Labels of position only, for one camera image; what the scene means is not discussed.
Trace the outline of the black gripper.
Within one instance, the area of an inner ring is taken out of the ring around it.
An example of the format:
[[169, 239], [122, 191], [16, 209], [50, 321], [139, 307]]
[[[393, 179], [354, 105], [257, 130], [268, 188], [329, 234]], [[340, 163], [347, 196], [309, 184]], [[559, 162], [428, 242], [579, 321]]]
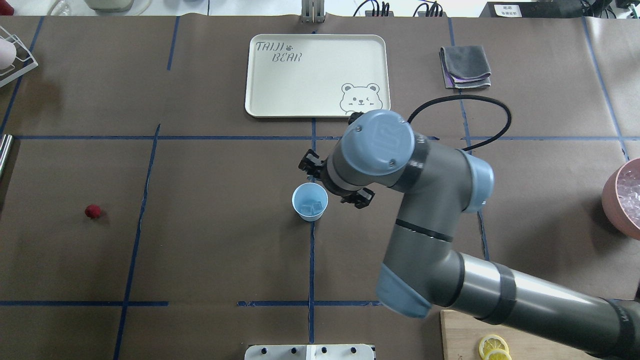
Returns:
[[298, 169], [306, 173], [308, 177], [314, 177], [325, 187], [329, 186], [331, 178], [329, 175], [328, 161], [326, 159], [321, 160], [313, 149], [307, 150], [302, 156], [298, 164]]

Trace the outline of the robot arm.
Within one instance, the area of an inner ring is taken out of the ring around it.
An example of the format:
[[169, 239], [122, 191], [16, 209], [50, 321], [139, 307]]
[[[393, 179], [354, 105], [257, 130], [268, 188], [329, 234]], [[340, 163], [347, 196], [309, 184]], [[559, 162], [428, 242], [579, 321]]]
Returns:
[[356, 208], [373, 200], [373, 183], [403, 194], [375, 288], [388, 309], [423, 319], [436, 305], [596, 358], [639, 358], [637, 301], [582, 294], [453, 250], [461, 215], [478, 211], [493, 192], [486, 161], [377, 109], [352, 113], [327, 158], [308, 150], [298, 167]]

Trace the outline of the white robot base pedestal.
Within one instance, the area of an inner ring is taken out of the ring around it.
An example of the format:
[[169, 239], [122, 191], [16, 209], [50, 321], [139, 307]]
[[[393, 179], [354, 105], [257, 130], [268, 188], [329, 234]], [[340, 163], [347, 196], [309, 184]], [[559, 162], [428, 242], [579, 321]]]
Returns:
[[249, 346], [245, 360], [376, 360], [374, 345], [354, 344], [261, 344]]

